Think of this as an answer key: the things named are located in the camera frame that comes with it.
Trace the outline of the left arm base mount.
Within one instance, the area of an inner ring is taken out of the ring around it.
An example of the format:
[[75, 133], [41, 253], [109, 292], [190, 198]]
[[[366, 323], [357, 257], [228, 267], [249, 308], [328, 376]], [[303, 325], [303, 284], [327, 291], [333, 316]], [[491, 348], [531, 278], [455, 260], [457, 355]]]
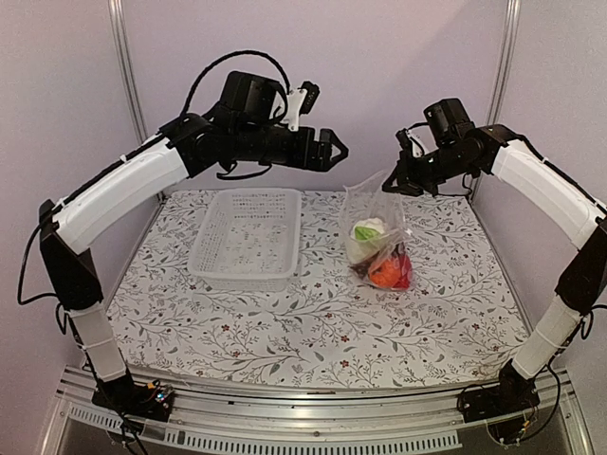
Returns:
[[175, 401], [175, 389], [171, 385], [161, 384], [158, 379], [145, 385], [138, 384], [129, 370], [111, 381], [98, 378], [93, 367], [91, 373], [96, 381], [92, 397], [94, 405], [112, 410], [118, 415], [169, 421]]

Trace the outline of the clear zip top bag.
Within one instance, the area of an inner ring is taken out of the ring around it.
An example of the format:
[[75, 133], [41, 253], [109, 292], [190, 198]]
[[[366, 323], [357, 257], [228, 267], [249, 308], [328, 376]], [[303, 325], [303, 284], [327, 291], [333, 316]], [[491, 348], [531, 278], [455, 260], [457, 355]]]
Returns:
[[408, 229], [399, 195], [383, 190], [390, 172], [347, 187], [340, 209], [340, 238], [349, 268], [376, 289], [405, 291], [413, 284]]

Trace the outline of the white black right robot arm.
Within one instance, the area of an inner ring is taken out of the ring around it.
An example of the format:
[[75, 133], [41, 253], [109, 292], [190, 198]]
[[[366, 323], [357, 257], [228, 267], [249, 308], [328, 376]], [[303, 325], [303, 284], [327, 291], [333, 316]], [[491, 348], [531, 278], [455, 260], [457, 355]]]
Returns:
[[524, 381], [533, 379], [562, 352], [591, 317], [606, 288], [606, 208], [541, 155], [525, 136], [501, 124], [454, 128], [420, 152], [413, 134], [395, 135], [400, 147], [395, 169], [384, 184], [388, 192], [436, 195], [447, 180], [484, 173], [524, 199], [524, 211], [536, 209], [549, 239], [561, 240], [571, 260], [558, 276], [552, 300], [535, 327], [503, 367], [512, 375], [490, 394], [497, 412], [510, 413], [527, 396]]

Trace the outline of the orange toy pumpkin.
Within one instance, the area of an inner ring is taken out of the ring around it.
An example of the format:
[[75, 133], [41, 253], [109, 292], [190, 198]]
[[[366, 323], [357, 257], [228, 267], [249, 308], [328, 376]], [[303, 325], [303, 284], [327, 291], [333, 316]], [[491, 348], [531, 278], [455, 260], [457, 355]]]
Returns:
[[380, 288], [392, 288], [401, 278], [399, 260], [386, 259], [369, 269], [369, 280]]

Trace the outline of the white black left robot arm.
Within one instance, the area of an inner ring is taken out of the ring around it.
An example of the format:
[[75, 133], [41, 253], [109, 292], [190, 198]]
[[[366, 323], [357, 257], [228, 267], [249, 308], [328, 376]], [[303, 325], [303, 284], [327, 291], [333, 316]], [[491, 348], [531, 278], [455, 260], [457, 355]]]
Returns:
[[293, 88], [286, 74], [271, 79], [231, 71], [219, 100], [202, 114], [184, 104], [134, 151], [100, 171], [68, 196], [45, 201], [28, 239], [38, 247], [57, 300], [98, 379], [121, 411], [141, 401], [108, 317], [90, 248], [119, 219], [150, 197], [209, 168], [222, 181], [236, 181], [236, 167], [254, 162], [260, 173], [275, 166], [325, 173], [348, 156], [330, 129], [302, 126], [319, 87]]

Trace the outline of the red toy bell pepper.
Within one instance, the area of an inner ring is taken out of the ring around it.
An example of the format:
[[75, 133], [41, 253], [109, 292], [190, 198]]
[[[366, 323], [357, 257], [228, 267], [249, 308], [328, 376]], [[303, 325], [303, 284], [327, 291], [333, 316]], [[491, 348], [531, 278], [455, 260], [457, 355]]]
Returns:
[[413, 267], [407, 254], [398, 255], [393, 259], [394, 282], [391, 285], [394, 289], [406, 290], [411, 287]]

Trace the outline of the white toy cauliflower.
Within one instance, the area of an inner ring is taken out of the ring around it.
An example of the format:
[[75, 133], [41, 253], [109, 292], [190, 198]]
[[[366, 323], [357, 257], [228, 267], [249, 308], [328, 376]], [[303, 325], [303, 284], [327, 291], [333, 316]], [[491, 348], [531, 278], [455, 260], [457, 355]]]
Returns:
[[358, 264], [377, 254], [385, 244], [386, 236], [387, 225], [382, 219], [357, 221], [344, 241], [349, 262]]

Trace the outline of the white perforated plastic basket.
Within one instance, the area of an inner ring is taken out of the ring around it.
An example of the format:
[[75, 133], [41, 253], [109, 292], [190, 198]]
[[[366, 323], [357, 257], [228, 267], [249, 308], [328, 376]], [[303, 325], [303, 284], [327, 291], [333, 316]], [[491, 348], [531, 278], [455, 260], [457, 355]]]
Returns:
[[296, 190], [220, 191], [200, 223], [188, 271], [213, 289], [281, 292], [296, 273], [301, 215]]

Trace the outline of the dark red grape bunch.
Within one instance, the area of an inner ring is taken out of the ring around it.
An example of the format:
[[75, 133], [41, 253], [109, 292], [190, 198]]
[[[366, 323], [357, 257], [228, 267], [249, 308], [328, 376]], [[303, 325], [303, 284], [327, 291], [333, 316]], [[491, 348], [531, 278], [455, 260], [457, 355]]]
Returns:
[[369, 271], [371, 268], [371, 263], [364, 262], [359, 264], [351, 264], [351, 271], [362, 281], [369, 279]]

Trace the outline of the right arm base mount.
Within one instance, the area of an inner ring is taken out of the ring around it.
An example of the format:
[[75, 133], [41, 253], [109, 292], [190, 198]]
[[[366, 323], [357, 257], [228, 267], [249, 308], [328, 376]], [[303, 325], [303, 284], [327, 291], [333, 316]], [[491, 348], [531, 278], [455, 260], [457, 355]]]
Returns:
[[489, 424], [487, 430], [496, 443], [504, 446], [523, 440], [539, 405], [534, 379], [521, 376], [511, 360], [499, 371], [496, 385], [465, 387], [456, 402], [465, 423], [500, 417], [501, 420]]

